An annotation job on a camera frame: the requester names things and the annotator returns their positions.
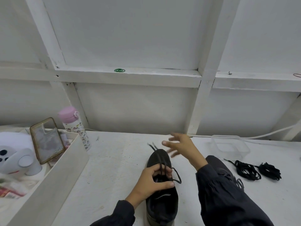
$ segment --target black shirt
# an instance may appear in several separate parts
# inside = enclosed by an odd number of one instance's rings
[[[273,226],[269,217],[248,196],[208,164],[196,173],[201,216],[206,226]],[[118,201],[110,216],[91,226],[132,226],[134,207]]]

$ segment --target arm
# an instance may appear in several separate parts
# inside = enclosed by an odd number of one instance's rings
[[[218,226],[273,226],[269,217],[240,188],[218,175],[209,165],[191,139],[185,134],[173,133],[163,141],[173,152],[171,157],[183,155],[196,169],[201,203],[201,216],[205,225]]]
[[[169,167],[166,167],[166,171],[167,176],[171,177],[172,170]],[[174,182],[170,181],[154,182],[153,176],[156,176],[159,173],[161,173],[159,164],[145,168],[132,192],[125,200],[117,202],[113,214],[95,221],[90,226],[132,226],[135,222],[135,209],[142,201],[158,190],[165,190],[175,186]]]

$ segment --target white toy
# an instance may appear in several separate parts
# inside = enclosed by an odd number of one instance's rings
[[[0,133],[0,173],[12,174],[28,169],[26,175],[36,175],[42,166],[36,158],[29,134]]]

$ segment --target shoe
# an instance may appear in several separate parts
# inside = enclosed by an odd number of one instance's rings
[[[160,163],[161,174],[153,177],[155,182],[166,182],[166,181],[176,181],[182,183],[178,172],[171,166],[170,158],[167,152],[163,149],[158,149],[155,145],[154,147],[149,144],[154,150],[152,155],[149,157],[146,167],[154,166]],[[168,178],[165,174],[163,175],[162,165],[166,165],[169,168],[175,170],[179,177],[179,181],[173,178]],[[150,226],[171,226],[178,212],[178,193],[175,187],[160,190],[152,194],[146,199],[146,217]]]
[[[228,167],[226,167],[226,165],[220,159],[216,158],[215,156],[207,156],[206,160],[218,175],[224,176],[228,180],[234,182],[239,188],[244,190],[243,182],[241,181],[241,179],[239,178],[236,180]]]

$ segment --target pink cap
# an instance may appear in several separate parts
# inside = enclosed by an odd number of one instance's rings
[[[58,117],[63,123],[69,124],[78,120],[79,113],[73,106],[68,106],[58,112]]]

